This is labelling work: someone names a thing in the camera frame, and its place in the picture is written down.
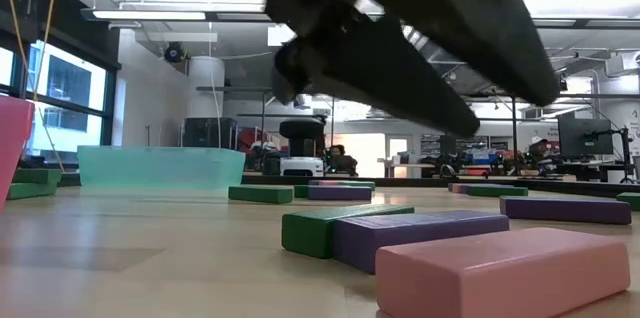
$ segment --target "white cylindrical tank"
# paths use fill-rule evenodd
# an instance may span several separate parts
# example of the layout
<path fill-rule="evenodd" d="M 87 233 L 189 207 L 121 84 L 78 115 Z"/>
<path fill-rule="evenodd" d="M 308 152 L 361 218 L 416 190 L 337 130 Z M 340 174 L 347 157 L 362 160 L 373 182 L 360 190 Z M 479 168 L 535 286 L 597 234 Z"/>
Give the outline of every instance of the white cylindrical tank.
<path fill-rule="evenodd" d="M 187 118 L 211 118 L 222 116 L 224 93 L 198 92 L 197 87 L 224 86 L 224 61 L 215 57 L 193 57 L 189 60 L 189 85 Z"/>

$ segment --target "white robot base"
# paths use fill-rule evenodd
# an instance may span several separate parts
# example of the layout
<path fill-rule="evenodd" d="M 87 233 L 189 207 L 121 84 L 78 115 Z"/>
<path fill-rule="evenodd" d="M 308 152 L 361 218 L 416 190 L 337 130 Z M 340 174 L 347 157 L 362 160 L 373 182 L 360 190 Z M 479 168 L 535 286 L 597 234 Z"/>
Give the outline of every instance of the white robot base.
<path fill-rule="evenodd" d="M 284 157 L 280 159 L 280 175 L 324 177 L 324 162 L 316 157 Z"/>

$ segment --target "pink foam block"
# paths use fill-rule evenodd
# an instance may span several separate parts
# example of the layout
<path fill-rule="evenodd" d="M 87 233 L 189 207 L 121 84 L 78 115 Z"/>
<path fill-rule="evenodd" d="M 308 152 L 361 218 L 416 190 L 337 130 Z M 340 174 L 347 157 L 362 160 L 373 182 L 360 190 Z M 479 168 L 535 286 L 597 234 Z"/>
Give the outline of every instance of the pink foam block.
<path fill-rule="evenodd" d="M 624 242 L 532 228 L 384 247 L 380 309 L 393 318 L 540 318 L 629 288 Z"/>
<path fill-rule="evenodd" d="M 0 96 L 0 209 L 9 192 L 24 142 L 31 134 L 33 103 Z"/>
<path fill-rule="evenodd" d="M 331 180 L 310 180 L 309 185 L 321 185 L 321 186 L 339 186 L 342 181 L 331 181 Z"/>

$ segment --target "plastic bin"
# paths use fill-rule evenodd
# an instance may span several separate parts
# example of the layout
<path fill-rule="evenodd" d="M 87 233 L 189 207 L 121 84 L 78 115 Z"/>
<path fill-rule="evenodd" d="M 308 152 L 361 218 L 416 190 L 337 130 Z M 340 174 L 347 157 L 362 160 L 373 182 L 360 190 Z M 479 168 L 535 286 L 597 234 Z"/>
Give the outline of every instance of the plastic bin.
<path fill-rule="evenodd" d="M 219 148 L 78 147 L 83 187 L 226 190 L 242 181 L 245 154 Z"/>
<path fill-rule="evenodd" d="M 31 135 L 33 103 L 0 96 L 0 209 L 22 154 L 24 142 Z"/>

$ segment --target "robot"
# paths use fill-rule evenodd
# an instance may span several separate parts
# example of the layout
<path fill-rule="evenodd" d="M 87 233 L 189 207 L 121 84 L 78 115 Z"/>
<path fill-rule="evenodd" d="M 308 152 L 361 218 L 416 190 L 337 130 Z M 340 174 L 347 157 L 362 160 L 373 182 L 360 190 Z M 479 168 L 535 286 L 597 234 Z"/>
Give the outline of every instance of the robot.
<path fill-rule="evenodd" d="M 324 93 L 380 108 L 459 136 L 480 123 L 463 99 L 404 38 L 413 26 L 513 96 L 545 106 L 560 93 L 522 0 L 373 0 L 377 20 L 358 0 L 266 0 L 265 13 L 297 37 L 275 56 L 274 95 Z"/>
<path fill-rule="evenodd" d="M 317 157 L 317 142 L 324 140 L 325 123 L 314 118 L 292 118 L 280 123 L 280 134 L 289 139 L 289 157 L 280 159 L 280 175 L 324 177 L 325 162 Z"/>

